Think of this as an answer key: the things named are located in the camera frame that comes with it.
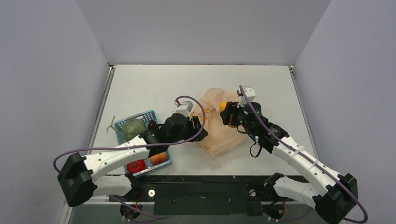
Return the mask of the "beige plastic bag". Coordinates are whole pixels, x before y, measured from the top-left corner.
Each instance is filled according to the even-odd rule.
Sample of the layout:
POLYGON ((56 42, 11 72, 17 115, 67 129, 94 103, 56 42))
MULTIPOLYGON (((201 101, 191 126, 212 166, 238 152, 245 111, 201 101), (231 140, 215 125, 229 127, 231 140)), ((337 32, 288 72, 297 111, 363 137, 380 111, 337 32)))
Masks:
POLYGON ((226 91, 220 88, 210 88, 203 98, 199 100, 203 106, 202 112, 199 106, 191 111, 190 116, 198 116, 199 121, 205 119, 204 129, 208 135, 198 144, 201 145, 211 156, 227 153, 238 146, 246 136, 239 133, 235 128, 223 125, 220 116, 220 104, 223 102, 238 102, 236 92, 226 91))

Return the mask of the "fake brown kiwi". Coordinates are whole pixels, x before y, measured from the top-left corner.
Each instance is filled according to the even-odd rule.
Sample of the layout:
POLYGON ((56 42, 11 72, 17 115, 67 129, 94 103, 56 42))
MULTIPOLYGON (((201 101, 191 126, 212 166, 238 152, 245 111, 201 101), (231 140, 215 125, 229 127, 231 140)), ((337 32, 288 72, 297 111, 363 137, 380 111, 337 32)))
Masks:
POLYGON ((158 124, 155 120, 151 120, 148 123, 148 129, 157 129, 158 128, 158 124))

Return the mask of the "fake orange mango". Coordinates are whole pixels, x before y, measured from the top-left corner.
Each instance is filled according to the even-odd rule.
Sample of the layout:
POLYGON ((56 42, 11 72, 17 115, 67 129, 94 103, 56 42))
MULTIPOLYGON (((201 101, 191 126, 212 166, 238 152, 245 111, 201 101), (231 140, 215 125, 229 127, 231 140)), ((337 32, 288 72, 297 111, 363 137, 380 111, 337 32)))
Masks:
POLYGON ((235 128, 233 125, 233 115, 235 112, 235 103, 228 101, 220 103, 220 117, 222 119, 223 125, 235 128))

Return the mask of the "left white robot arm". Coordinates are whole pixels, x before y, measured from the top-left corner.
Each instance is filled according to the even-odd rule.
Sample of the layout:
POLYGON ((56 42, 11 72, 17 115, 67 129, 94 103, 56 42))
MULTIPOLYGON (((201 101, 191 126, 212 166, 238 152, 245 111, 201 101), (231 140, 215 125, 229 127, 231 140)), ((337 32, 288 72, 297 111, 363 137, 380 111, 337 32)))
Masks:
POLYGON ((208 132, 198 116, 174 113, 158 127, 117 147, 100 148, 99 153, 84 156, 78 150, 71 151, 57 179, 70 207, 82 205, 93 196, 116 195, 133 201, 139 196, 139 187, 132 175, 109 176, 109 172, 166 152, 171 145, 202 141, 206 136, 208 132))

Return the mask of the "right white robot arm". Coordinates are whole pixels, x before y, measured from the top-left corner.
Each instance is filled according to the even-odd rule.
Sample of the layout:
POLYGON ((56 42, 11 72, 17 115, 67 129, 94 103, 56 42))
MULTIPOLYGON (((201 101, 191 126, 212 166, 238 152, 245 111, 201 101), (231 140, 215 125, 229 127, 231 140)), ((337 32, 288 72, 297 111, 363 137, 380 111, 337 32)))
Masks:
POLYGON ((220 116, 223 124, 243 127, 260 149, 282 159, 307 181, 298 182, 283 174, 273 174, 264 184, 269 199, 286 197, 315 209, 329 224, 338 224, 355 207, 358 198, 357 180, 351 174, 342 175, 309 154, 302 145, 280 126, 269 122, 257 102, 239 106, 237 102, 222 102, 220 116))

